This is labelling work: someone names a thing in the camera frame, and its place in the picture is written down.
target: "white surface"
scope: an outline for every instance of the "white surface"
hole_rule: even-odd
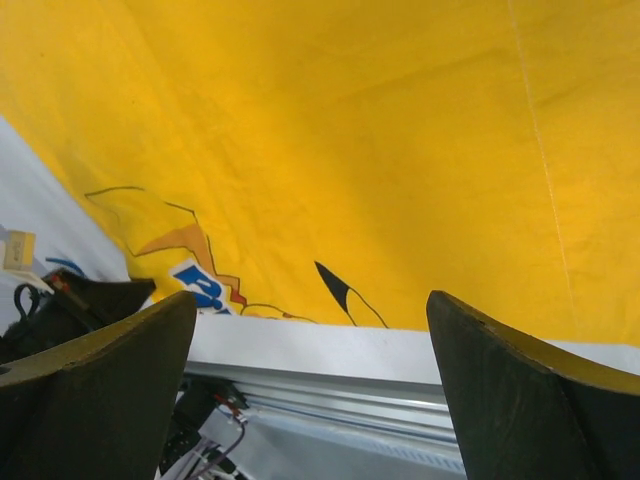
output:
[[[640,349],[551,342],[640,375]],[[381,380],[440,384],[426,332],[334,327],[202,313],[189,360]]]
[[[6,230],[36,234],[34,273],[56,268],[45,257],[72,260],[92,279],[127,280],[124,258],[51,172],[0,117],[0,240]],[[13,289],[0,274],[0,332],[18,319]]]

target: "electrical wire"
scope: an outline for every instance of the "electrical wire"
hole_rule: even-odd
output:
[[[233,442],[233,444],[229,448],[227,448],[224,452],[222,452],[220,455],[218,455],[217,458],[215,458],[214,460],[212,460],[209,463],[207,463],[204,467],[202,467],[200,470],[198,470],[196,473],[194,473],[190,477],[187,477],[185,480],[198,480],[198,478],[201,475],[203,475],[205,473],[208,473],[211,470],[213,470],[220,462],[222,462],[225,458],[227,458],[227,456],[233,450],[235,450],[235,448],[238,445],[240,445],[240,442],[242,441],[242,439],[244,438],[244,435],[246,433],[246,429],[244,427],[244,423],[242,423],[236,417],[231,417],[231,418],[240,426],[240,435],[238,436],[237,440],[235,442]]]
[[[211,474],[213,475],[212,478],[216,480],[237,480],[233,475],[229,475],[228,473],[224,472],[211,472]]]
[[[215,443],[213,440],[211,440],[209,438],[206,438],[206,437],[201,438],[200,442],[198,442],[198,444],[193,448],[193,450],[191,450],[191,455],[195,456],[195,457],[198,457],[198,459],[196,459],[196,461],[191,466],[191,468],[189,468],[189,462],[185,463],[182,466],[182,469],[180,470],[180,472],[178,473],[176,478],[186,478],[189,475],[191,475],[193,473],[193,471],[197,468],[198,464],[200,463],[200,460],[202,459],[202,456],[204,455],[204,453],[207,450],[209,450],[210,448],[215,447],[217,445],[218,445],[217,443]]]
[[[31,307],[29,308],[29,312],[26,312],[24,307],[22,306],[22,292],[25,289],[29,291],[29,299],[31,300]],[[13,291],[13,304],[20,314],[19,322],[24,327],[24,331],[22,332],[20,337],[31,334],[31,338],[38,344],[39,350],[32,351],[31,353],[38,353],[39,351],[47,349],[47,342],[40,338],[40,336],[36,333],[36,330],[33,328],[33,325],[29,321],[31,317],[35,315],[38,307],[40,306],[40,298],[40,292],[30,283],[22,283],[18,285]]]

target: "curved dark panel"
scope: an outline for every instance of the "curved dark panel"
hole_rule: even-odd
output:
[[[189,292],[2,366],[0,478],[152,479],[193,335]]]
[[[640,478],[640,377],[444,292],[431,293],[427,316],[468,478]]]

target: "cable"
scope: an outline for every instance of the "cable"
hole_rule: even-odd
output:
[[[233,418],[233,420],[240,426],[240,436],[238,437],[238,439],[235,442],[233,442],[233,444],[229,448],[227,448],[224,452],[222,452],[220,455],[218,455],[218,457],[216,459],[214,459],[214,460],[210,461],[209,463],[207,463],[204,467],[202,467],[200,470],[198,470],[196,473],[194,473],[190,477],[187,477],[185,480],[198,480],[198,478],[202,474],[210,472],[221,461],[223,461],[225,458],[227,458],[227,456],[233,450],[235,450],[235,448],[240,444],[240,442],[244,438],[244,434],[246,433],[246,429],[244,428],[244,423],[242,423],[236,417],[231,417],[231,418]]]
[[[187,461],[187,463],[185,463],[185,465],[180,469],[180,472],[178,473],[176,478],[187,478],[189,475],[191,475],[193,473],[193,471],[196,469],[196,467],[200,464],[200,461],[202,459],[202,455],[204,454],[204,452],[206,452],[207,450],[209,450],[209,448],[211,448],[211,447],[213,447],[215,445],[217,445],[217,443],[215,443],[213,440],[211,440],[209,438],[202,437],[200,439],[200,441],[198,442],[198,444],[193,448],[193,450],[191,450],[192,456],[196,456],[196,457],[198,457],[198,459],[196,459],[196,461],[194,462],[193,466],[191,468],[189,468],[189,471],[187,472],[187,474],[184,475],[184,471],[189,466],[189,462]]]
[[[82,269],[76,265],[71,260],[65,260],[64,258],[53,258],[53,257],[45,257],[45,260],[50,263],[55,263],[57,265],[62,265],[66,267],[67,270],[79,275],[82,278],[87,278],[87,274],[82,271]]]
[[[215,453],[215,452],[219,451],[218,447],[220,447],[220,445],[217,444],[217,443],[213,443],[213,440],[212,440],[211,441],[211,446],[208,447],[204,452],[202,452],[202,456],[205,459],[205,463],[208,462],[207,459],[211,456],[212,453]]]
[[[22,291],[24,289],[29,290],[29,298],[31,299],[31,307],[29,308],[29,313],[25,312],[22,307],[22,299],[20,295],[22,295]],[[36,310],[38,310],[38,305],[40,304],[40,292],[38,289],[29,283],[22,283],[16,287],[13,292],[13,304],[18,309],[18,313],[20,314],[20,321],[26,322]]]
[[[212,473],[213,473],[213,478],[215,479],[237,480],[236,477],[234,477],[233,475],[229,475],[228,473],[224,473],[224,472],[212,472]]]
[[[182,479],[189,478],[193,474],[195,469],[198,468],[198,466],[201,463],[204,463],[204,464],[207,463],[207,456],[209,455],[209,453],[211,453],[212,451],[214,451],[215,449],[217,449],[220,446],[219,444],[217,444],[216,442],[214,442],[210,438],[203,437],[203,439],[205,440],[205,443],[204,443],[204,446],[202,447],[201,451],[198,452],[196,449],[194,449],[192,451],[192,453],[196,457],[198,457],[198,459],[191,466],[191,468],[189,469],[189,471],[187,472],[186,475],[184,475],[184,476],[182,475],[183,471],[186,468],[186,466],[185,466],[185,468],[183,468],[182,471],[180,471],[180,474],[178,474],[178,476],[176,478],[182,478]]]

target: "yellow banner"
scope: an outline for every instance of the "yellow banner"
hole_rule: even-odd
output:
[[[159,296],[640,345],[640,3],[0,5],[2,114]]]

